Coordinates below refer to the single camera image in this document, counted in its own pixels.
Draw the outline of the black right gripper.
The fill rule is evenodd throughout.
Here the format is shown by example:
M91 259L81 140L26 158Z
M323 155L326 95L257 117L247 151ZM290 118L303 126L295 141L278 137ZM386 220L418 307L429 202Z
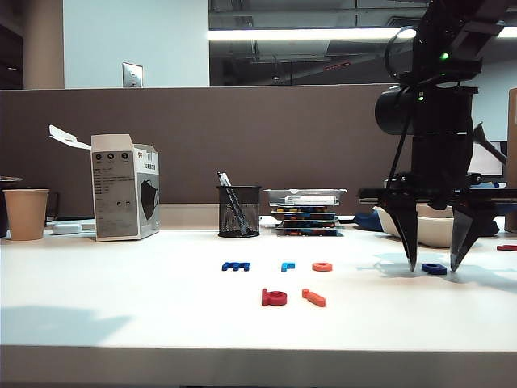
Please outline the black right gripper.
M359 190L360 203L378 205L391 217L412 272L417 263L417 204L453 206L450 265L455 272L479 237L477 212L469 207L491 209L516 202L514 188L477 186L481 175L468 172L472 155L470 136L454 135L444 142L436 136L414 137L411 171L395 174L383 188Z

